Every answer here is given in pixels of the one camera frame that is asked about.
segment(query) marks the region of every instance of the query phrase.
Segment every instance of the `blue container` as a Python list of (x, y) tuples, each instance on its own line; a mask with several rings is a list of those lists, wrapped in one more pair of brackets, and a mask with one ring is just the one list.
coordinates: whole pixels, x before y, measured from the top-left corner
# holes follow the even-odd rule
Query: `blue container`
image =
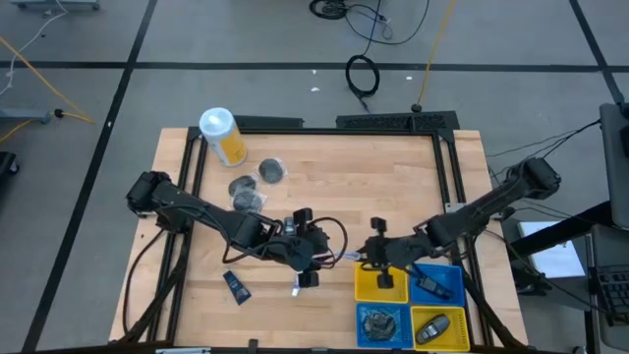
[[(363, 330), (363, 321), (369, 314), (383, 312), (395, 320), (395, 334), (388, 340), (370, 340)], [(413, 322), (408, 305), (358, 303), (356, 305), (356, 339), (361, 348), (413, 348)]]
[(452, 299), (443, 300), (415, 285), (417, 281), (409, 276), (411, 302), (416, 305), (458, 306), (465, 307), (465, 288), (463, 287), (463, 271), (455, 265), (427, 265), (417, 264), (421, 271), (434, 281), (452, 291)]

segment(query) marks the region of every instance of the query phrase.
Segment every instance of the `floor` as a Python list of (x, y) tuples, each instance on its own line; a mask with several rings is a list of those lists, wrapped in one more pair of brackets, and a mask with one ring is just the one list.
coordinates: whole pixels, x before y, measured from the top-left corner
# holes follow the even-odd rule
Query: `floor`
[[(301, 117), (308, 127), (364, 113), (343, 68), (367, 42), (344, 21), (314, 17), (308, 3), (101, 0), (98, 12), (73, 8), (25, 52), (95, 124), (72, 118), (29, 124), (0, 146), (17, 153), (22, 167), (0, 199), (0, 352), (21, 350), (57, 252), (72, 240), (37, 348), (106, 341), (137, 223), (124, 195), (150, 167), (161, 128), (194, 125), (213, 106)], [(425, 4), (382, 2), (394, 39), (412, 32)], [(417, 99), (424, 67), (413, 64), (428, 61), (446, 7), (432, 0), (422, 29), (405, 45), (372, 45), (368, 56), (391, 64), (367, 99), (372, 112), (405, 112)], [(575, 7), (602, 55), (593, 53)], [(45, 22), (42, 11), (0, 2), (0, 34), (22, 45)], [(487, 153), (595, 121), (599, 105), (612, 102), (601, 67), (629, 93), (628, 11), (623, 0), (459, 1), (434, 59), (425, 110), (456, 110), (463, 129), (481, 131)], [(352, 21), (369, 33), (368, 19)], [(0, 48), (3, 72), (11, 56)], [(372, 80), (366, 70), (352, 75), (359, 87)], [(69, 108), (22, 68), (0, 104)], [(0, 123), (0, 135), (14, 124)], [(500, 169), (530, 152), (489, 164)], [(563, 184), (545, 205), (574, 213), (608, 199), (597, 128), (548, 160)], [(517, 217), (551, 219), (531, 210)], [(521, 305), (533, 345), (566, 351), (585, 343), (582, 313), (538, 298)]]

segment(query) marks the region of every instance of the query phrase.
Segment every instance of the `white cable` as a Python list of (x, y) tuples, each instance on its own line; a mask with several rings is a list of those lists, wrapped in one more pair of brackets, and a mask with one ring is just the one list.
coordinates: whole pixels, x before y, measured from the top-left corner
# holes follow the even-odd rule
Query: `white cable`
[[(61, 17), (63, 17), (63, 16), (65, 16), (65, 15), (67, 15), (67, 14), (68, 14), (68, 10), (66, 10), (66, 8), (65, 8), (65, 7), (63, 7), (63, 5), (61, 5), (61, 2), (59, 2), (59, 0), (56, 0), (56, 1), (57, 1), (57, 5), (59, 5), (59, 7), (61, 8), (61, 10), (62, 10), (63, 12), (62, 12), (61, 14), (59, 14), (59, 15), (57, 15), (57, 16), (55, 16), (55, 17), (53, 17), (52, 19), (50, 19), (50, 20), (46, 21), (46, 23), (45, 23), (45, 24), (43, 24), (43, 26), (41, 27), (41, 29), (39, 29), (39, 30), (37, 31), (37, 34), (36, 34), (33, 38), (31, 38), (31, 39), (27, 42), (27, 44), (25, 44), (22, 48), (20, 48), (20, 50), (18, 51), (19, 53), (21, 53), (21, 54), (22, 54), (22, 52), (23, 52), (25, 49), (27, 49), (27, 48), (29, 47), (29, 45), (31, 45), (33, 42), (35, 42), (35, 41), (39, 38), (39, 36), (40, 36), (40, 35), (41, 35), (41, 33), (43, 32), (43, 30), (44, 30), (44, 29), (45, 29), (48, 25), (50, 25), (53, 21), (55, 21), (55, 20), (57, 20), (57, 19), (59, 19), (59, 18), (61, 18)], [(1, 96), (1, 95), (3, 95), (3, 94), (4, 94), (4, 92), (6, 92), (7, 90), (9, 90), (10, 88), (12, 88), (12, 87), (13, 87), (13, 75), (15, 74), (14, 66), (15, 66), (16, 59), (17, 59), (17, 58), (18, 58), (18, 56), (17, 56), (17, 55), (14, 55), (14, 56), (13, 56), (13, 58), (11, 59), (11, 66), (10, 66), (9, 72), (6, 74), (7, 78), (9, 78), (9, 82), (7, 83), (7, 85), (6, 85), (4, 88), (2, 88), (2, 90), (0, 90), (0, 96)]]

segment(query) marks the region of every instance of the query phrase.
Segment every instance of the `black metal frame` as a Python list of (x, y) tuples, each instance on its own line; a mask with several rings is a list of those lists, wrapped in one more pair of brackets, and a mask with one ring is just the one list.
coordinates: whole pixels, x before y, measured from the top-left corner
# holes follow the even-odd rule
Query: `black metal frame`
[[(431, 141), (432, 141), (432, 147), (433, 147), (433, 151), (434, 151), (434, 160), (435, 160), (435, 166), (436, 166), (436, 172), (437, 172), (437, 179), (439, 181), (439, 191), (441, 194), (441, 201), (442, 204), (445, 206), (446, 204), (450, 203), (450, 195), (449, 195), (449, 190), (448, 190), (448, 183), (447, 183), (447, 178), (446, 178), (446, 173), (445, 173), (445, 165), (444, 165), (444, 161), (443, 161), (443, 154), (442, 154), (442, 149), (441, 149), (441, 143), (440, 143), (440, 139), (444, 138), (444, 140), (447, 143), (447, 147), (448, 147), (448, 153), (449, 153), (449, 158), (450, 158), (450, 164), (452, 166), (452, 172), (453, 172), (453, 177), (454, 177), (454, 188), (456, 190), (456, 194), (457, 194), (457, 200), (459, 203), (464, 203), (465, 200), (465, 191), (464, 191), (464, 186), (463, 186), (463, 177), (461, 175), (461, 169), (459, 166), (459, 159), (458, 159), (458, 154), (457, 154), (457, 150), (456, 150), (456, 144), (454, 142), (454, 135), (452, 130), (444, 130), (444, 129), (433, 129), (433, 130), (416, 130), (414, 125), (411, 124), (410, 128), (408, 130), (401, 130), (401, 129), (343, 129), (343, 128), (332, 128), (332, 129), (320, 129), (320, 128), (265, 128), (265, 127), (241, 127), (241, 133), (242, 134), (278, 134), (278, 135), (347, 135), (347, 136), (424, 136), (424, 137), (430, 137)], [(197, 137), (199, 136), (200, 132), (199, 132), (199, 128), (198, 127), (191, 127), (189, 128), (188, 131), (188, 136), (186, 139), (186, 146), (184, 148), (184, 155), (183, 155), (183, 160), (182, 160), (182, 167), (180, 170), (180, 176), (179, 176), (179, 182), (178, 182), (178, 186), (180, 188), (183, 188), (186, 184), (186, 180), (187, 180), (187, 176), (188, 176), (188, 170), (189, 170), (189, 166), (190, 166), (190, 159), (192, 157), (192, 150), (193, 150), (193, 145), (195, 143), (195, 141), (197, 140)], [(195, 182), (193, 185), (193, 195), (197, 196), (199, 194), (199, 189), (200, 189), (200, 177), (202, 176), (202, 171), (203, 171), (203, 167), (204, 167), (204, 162), (205, 162), (205, 154), (206, 154), (206, 150), (207, 150), (207, 143), (205, 140), (201, 139), (201, 149), (200, 149), (200, 156), (198, 159), (198, 163), (197, 163), (197, 170), (196, 170), (196, 176), (195, 176)], [(162, 264), (161, 264), (161, 268), (160, 268), (160, 273), (159, 273), (159, 279), (158, 279), (158, 287), (157, 289), (160, 289), (161, 286), (163, 286), (163, 283), (168, 275), (168, 269), (170, 268), (170, 262), (172, 259), (172, 253), (174, 251), (174, 244), (175, 244), (175, 236), (173, 235), (171, 237), (171, 235), (168, 235), (169, 239), (166, 242), (166, 247), (164, 249), (164, 256), (162, 258)], [(184, 242), (186, 242), (188, 240), (188, 242), (192, 242), (192, 228), (191, 231), (186, 233), (184, 235)], [(474, 282), (476, 283), (477, 287), (479, 288), (479, 290), (481, 291), (481, 293), (483, 294), (483, 284), (481, 281), (481, 271), (480, 271), (480, 267), (479, 267), (479, 263), (478, 263), (478, 258), (477, 258), (477, 253), (476, 253), (476, 249), (475, 249), (475, 245), (473, 242), (467, 242), (466, 243), (466, 249), (468, 250), (470, 257), (469, 257), (469, 265), (470, 265), (470, 270), (472, 272), (472, 278), (474, 280)], [(454, 251), (454, 257), (452, 262), (458, 266), (463, 266), (462, 264), (462, 260), (459, 257), (459, 250), (458, 247), (455, 249)], [(168, 342), (174, 342), (175, 339), (175, 334), (176, 334), (176, 330), (177, 330), (177, 323), (178, 323), (178, 317), (179, 317), (179, 309), (181, 308), (181, 301), (182, 301), (182, 292), (183, 292), (183, 285), (184, 285), (185, 279), (182, 278), (179, 283), (177, 284), (177, 287), (175, 288), (175, 293), (173, 296), (173, 304), (171, 306), (171, 312), (170, 312), (170, 316), (169, 316), (169, 322), (168, 322), (168, 327), (167, 327), (167, 334), (166, 334), (166, 340)], [(466, 299), (466, 304), (465, 304), (465, 313), (466, 313), (466, 320), (468, 322), (468, 330), (469, 330), (469, 337), (470, 337), (470, 343), (472, 345), (475, 345), (474, 343), (474, 336), (472, 334), (472, 324), (471, 324), (471, 319), (470, 319), (470, 314), (469, 314), (469, 307), (468, 307), (468, 302)], [(156, 315), (156, 318), (153, 320), (153, 322), (151, 323), (151, 327), (149, 328), (148, 331), (148, 338), (147, 340), (156, 340), (156, 334), (157, 334), (157, 329), (159, 326), (159, 314), (158, 313)], [(481, 320), (481, 331), (482, 331), (482, 335), (483, 335), (483, 339), (484, 339), (484, 344), (488, 345), (488, 346), (493, 346), (493, 336), (491, 334), (491, 329), (486, 321), (486, 319), (484, 318), (484, 316), (479, 313), (479, 317)], [(359, 351), (354, 351), (354, 350), (342, 350), (342, 352), (359, 352)]]

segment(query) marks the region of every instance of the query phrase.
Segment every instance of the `white lid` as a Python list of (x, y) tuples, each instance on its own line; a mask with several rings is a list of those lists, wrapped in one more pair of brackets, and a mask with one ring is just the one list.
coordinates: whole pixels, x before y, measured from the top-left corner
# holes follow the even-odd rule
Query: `white lid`
[(221, 107), (210, 108), (200, 117), (199, 127), (202, 132), (223, 135), (229, 133), (233, 121), (234, 116), (229, 110)]

